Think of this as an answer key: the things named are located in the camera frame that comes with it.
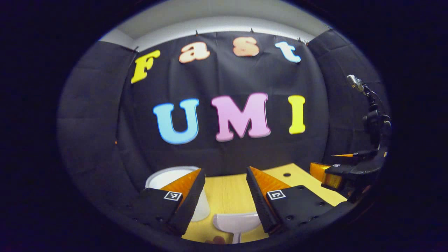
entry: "white plastic container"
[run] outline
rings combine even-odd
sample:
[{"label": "white plastic container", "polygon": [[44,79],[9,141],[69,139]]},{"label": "white plastic container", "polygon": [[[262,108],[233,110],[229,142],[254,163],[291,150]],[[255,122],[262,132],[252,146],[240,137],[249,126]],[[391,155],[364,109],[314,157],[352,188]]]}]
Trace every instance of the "white plastic container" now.
[{"label": "white plastic container", "polygon": [[[160,189],[174,180],[187,175],[188,173],[199,169],[196,166],[176,166],[171,168],[166,168],[152,174],[146,180],[146,188]],[[202,189],[201,195],[199,196],[198,204],[194,210],[192,222],[201,221],[210,214],[210,206],[208,205],[207,197],[205,196],[205,191]]]}]

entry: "blue letter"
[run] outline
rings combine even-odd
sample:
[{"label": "blue letter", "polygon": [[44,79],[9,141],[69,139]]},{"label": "blue letter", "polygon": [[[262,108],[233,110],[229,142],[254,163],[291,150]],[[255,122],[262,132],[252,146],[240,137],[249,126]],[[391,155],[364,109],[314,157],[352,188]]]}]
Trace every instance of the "blue letter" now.
[{"label": "blue letter", "polygon": [[172,126],[171,111],[174,109],[172,103],[164,103],[154,107],[152,112],[157,117],[160,136],[167,143],[184,144],[191,142],[198,135],[198,116],[196,107],[199,105],[198,99],[186,99],[181,101],[179,106],[185,110],[187,117],[187,129],[184,132],[175,131]]},{"label": "blue letter", "polygon": [[296,50],[296,48],[292,45],[288,45],[285,41],[276,43],[276,47],[280,48],[281,52],[283,53],[283,56],[289,60],[290,62],[298,63],[300,62],[300,57],[293,54],[293,51]]}]

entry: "wooden table surface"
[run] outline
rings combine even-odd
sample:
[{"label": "wooden table surface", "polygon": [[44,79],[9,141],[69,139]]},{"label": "wooden table surface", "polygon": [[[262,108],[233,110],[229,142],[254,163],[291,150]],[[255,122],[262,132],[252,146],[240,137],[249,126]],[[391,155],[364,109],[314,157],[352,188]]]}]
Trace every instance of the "wooden table surface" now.
[{"label": "wooden table surface", "polygon": [[[266,169],[263,172],[292,187],[303,185],[333,206],[347,200],[337,192],[321,187],[317,179],[295,164]],[[285,177],[283,175],[285,173],[290,173],[291,176]],[[233,235],[216,229],[213,225],[213,216],[220,213],[256,212],[254,201],[247,185],[246,174],[206,177],[204,189],[210,206],[210,215],[201,221],[190,222],[182,238],[205,242],[206,240],[213,240],[215,236],[219,235],[224,237],[226,243],[232,243]],[[263,227],[260,224],[254,230],[243,233],[241,242],[250,242],[267,237],[268,235],[263,232]]]}]

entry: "yellow letter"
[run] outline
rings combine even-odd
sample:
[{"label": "yellow letter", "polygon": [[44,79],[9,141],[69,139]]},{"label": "yellow letter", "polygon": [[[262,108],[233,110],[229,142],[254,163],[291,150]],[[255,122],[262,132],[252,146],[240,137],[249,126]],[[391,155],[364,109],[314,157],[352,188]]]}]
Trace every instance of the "yellow letter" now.
[{"label": "yellow letter", "polygon": [[288,102],[293,108],[293,122],[291,127],[289,127],[289,133],[298,134],[305,131],[305,124],[303,124],[303,104],[305,103],[305,98],[303,96],[290,96],[288,97]]},{"label": "yellow letter", "polygon": [[194,60],[203,60],[208,58],[210,52],[207,51],[207,45],[204,42],[194,42],[184,46],[179,56],[180,63],[188,63]]},{"label": "yellow letter", "polygon": [[257,41],[252,37],[239,37],[233,41],[233,53],[236,56],[255,56],[260,51],[255,44]]},{"label": "yellow letter", "polygon": [[135,60],[135,71],[134,76],[131,79],[131,83],[134,84],[137,81],[141,81],[148,75],[145,72],[146,70],[151,69],[152,63],[154,63],[154,58],[158,58],[160,56],[160,51],[155,50],[153,52],[150,52],[144,56],[141,56],[140,58]]}]

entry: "white ceiling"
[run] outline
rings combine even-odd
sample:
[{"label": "white ceiling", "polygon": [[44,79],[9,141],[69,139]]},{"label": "white ceiling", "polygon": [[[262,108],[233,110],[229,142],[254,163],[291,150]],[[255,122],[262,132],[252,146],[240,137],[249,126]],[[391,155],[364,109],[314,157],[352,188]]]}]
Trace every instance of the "white ceiling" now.
[{"label": "white ceiling", "polygon": [[279,0],[168,0],[142,11],[117,28],[130,38],[138,39],[173,24],[217,16],[263,19],[313,36],[328,30],[319,19]]}]

